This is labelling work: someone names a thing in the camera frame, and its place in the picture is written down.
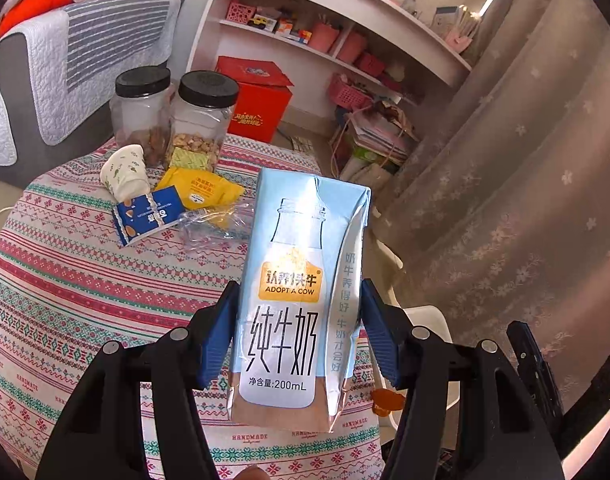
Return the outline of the person's left hand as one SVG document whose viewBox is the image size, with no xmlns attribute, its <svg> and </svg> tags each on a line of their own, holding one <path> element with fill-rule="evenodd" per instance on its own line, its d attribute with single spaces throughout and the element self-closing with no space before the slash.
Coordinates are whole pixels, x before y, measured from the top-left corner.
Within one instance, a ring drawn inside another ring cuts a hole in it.
<svg viewBox="0 0 610 480">
<path fill-rule="evenodd" d="M 234 480 L 270 480 L 270 477 L 259 467 L 249 466 L 237 474 Z"/>
</svg>

